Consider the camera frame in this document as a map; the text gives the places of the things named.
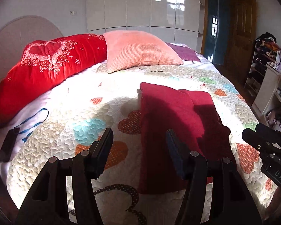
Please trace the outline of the dark red sweater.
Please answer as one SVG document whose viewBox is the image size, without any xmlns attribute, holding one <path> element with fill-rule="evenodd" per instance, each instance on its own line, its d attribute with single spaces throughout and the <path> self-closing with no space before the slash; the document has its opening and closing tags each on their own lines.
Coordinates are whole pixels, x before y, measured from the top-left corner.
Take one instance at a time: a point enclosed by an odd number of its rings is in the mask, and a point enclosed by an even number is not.
<svg viewBox="0 0 281 225">
<path fill-rule="evenodd" d="M 141 169 L 138 192 L 165 194 L 181 191 L 186 182 L 177 174 L 166 142 L 166 132 L 174 130 L 190 150 L 211 161 L 232 153 L 230 129 L 221 122 L 211 95 L 204 91 L 173 89 L 140 84 Z"/>
</svg>

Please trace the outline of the white shelf unit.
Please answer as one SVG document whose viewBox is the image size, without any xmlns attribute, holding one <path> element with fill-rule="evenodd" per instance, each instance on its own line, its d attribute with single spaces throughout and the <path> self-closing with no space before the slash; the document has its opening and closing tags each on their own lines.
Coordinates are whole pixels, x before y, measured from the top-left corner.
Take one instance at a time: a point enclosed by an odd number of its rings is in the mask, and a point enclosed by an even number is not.
<svg viewBox="0 0 281 225">
<path fill-rule="evenodd" d="M 269 65 L 266 67 L 265 77 L 252 104 L 252 110 L 261 123 L 270 127 L 270 113 L 281 113 L 281 74 Z"/>
</svg>

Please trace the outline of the black phone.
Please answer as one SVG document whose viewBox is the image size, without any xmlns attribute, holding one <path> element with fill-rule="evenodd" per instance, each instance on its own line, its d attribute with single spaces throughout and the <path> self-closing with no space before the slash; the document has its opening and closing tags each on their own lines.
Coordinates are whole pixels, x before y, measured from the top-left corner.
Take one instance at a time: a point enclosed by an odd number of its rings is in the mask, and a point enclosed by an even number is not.
<svg viewBox="0 0 281 225">
<path fill-rule="evenodd" d="M 15 127 L 8 131 L 0 149 L 0 163 L 5 163 L 10 160 L 19 131 L 19 127 Z"/>
</svg>

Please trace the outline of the dark shoe rack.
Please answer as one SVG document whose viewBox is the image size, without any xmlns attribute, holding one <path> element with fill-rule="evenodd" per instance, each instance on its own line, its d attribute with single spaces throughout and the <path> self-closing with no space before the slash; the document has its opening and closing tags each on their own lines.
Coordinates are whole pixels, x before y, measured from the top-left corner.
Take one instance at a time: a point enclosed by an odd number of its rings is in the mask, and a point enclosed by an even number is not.
<svg viewBox="0 0 281 225">
<path fill-rule="evenodd" d="M 278 46 L 276 37 L 269 32 L 260 35 L 253 45 L 252 64 L 244 88 L 255 98 L 268 67 L 281 75 L 281 47 Z"/>
</svg>

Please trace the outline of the patchwork heart quilt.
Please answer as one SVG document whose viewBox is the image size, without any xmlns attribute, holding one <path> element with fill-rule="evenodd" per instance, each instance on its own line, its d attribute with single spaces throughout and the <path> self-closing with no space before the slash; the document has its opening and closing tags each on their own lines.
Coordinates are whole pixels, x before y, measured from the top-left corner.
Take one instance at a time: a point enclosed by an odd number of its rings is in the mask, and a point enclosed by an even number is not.
<svg viewBox="0 0 281 225">
<path fill-rule="evenodd" d="M 140 84 L 208 92 L 223 124 L 230 128 L 238 171 L 262 219 L 278 207 L 277 186 L 261 172 L 259 153 L 241 134 L 257 118 L 236 90 L 204 57 L 182 66 L 143 66 L 108 74 L 106 63 L 92 66 L 28 104 L 11 121 L 33 127 L 26 142 L 18 136 L 7 163 L 0 163 L 0 224 L 10 224 L 28 189 L 48 158 L 71 158 L 112 128 L 115 142 L 106 170 L 93 182 L 95 191 L 112 184 L 137 188 L 141 170 Z"/>
</svg>

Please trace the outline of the wooden door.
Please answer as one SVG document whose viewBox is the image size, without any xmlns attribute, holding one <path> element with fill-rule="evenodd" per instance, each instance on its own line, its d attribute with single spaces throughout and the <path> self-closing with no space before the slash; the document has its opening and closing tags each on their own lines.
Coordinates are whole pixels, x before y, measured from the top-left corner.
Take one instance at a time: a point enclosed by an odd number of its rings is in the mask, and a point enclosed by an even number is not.
<svg viewBox="0 0 281 225">
<path fill-rule="evenodd" d="M 252 63 L 256 38 L 256 0 L 231 0 L 230 32 L 224 66 L 242 85 Z"/>
</svg>

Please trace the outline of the purple towel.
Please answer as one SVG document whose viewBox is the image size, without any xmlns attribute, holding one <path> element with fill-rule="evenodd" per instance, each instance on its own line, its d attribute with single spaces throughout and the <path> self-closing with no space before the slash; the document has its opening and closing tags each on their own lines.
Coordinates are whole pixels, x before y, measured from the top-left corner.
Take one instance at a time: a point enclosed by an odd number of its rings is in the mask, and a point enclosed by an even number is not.
<svg viewBox="0 0 281 225">
<path fill-rule="evenodd" d="M 173 45 L 172 43 L 166 44 L 171 49 L 173 49 L 182 60 L 200 62 L 200 59 L 198 58 L 196 52 L 193 49 L 185 46 Z"/>
</svg>

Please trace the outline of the red floral duvet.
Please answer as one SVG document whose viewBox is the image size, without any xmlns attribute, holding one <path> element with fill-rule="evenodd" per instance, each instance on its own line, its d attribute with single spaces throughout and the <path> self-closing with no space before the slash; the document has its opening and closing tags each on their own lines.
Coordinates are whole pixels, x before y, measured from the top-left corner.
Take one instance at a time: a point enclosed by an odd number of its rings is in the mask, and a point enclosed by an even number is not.
<svg viewBox="0 0 281 225">
<path fill-rule="evenodd" d="M 76 34 L 28 44 L 0 82 L 0 128 L 26 105 L 68 77 L 107 59 L 100 34 Z"/>
</svg>

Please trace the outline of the round beige headboard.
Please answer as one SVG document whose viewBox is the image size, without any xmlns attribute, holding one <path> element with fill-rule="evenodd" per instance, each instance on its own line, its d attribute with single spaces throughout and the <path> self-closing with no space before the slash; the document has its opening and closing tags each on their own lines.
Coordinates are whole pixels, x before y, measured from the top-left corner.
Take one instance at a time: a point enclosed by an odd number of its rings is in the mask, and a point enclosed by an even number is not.
<svg viewBox="0 0 281 225">
<path fill-rule="evenodd" d="M 40 16 L 23 16 L 7 23 L 0 30 L 0 82 L 22 58 L 27 44 L 62 36 L 57 26 Z"/>
</svg>

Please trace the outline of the pink checked pillow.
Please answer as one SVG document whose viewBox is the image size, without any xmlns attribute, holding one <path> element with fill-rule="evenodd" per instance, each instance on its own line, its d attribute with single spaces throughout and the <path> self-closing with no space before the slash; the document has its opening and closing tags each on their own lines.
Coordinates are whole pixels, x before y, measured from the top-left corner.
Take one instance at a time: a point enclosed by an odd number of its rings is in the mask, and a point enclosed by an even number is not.
<svg viewBox="0 0 281 225">
<path fill-rule="evenodd" d="M 108 73 L 132 67 L 183 65 L 178 54 L 157 36 L 144 31 L 110 31 L 103 34 Z"/>
</svg>

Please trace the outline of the wall socket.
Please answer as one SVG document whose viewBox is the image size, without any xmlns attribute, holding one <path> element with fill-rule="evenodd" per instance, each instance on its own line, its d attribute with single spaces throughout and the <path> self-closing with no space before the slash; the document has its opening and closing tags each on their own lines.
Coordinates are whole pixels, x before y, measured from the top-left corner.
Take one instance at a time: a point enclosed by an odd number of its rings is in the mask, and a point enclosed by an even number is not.
<svg viewBox="0 0 281 225">
<path fill-rule="evenodd" d="M 75 15 L 77 15 L 77 12 L 76 11 L 69 11 L 69 15 L 75 16 Z"/>
</svg>

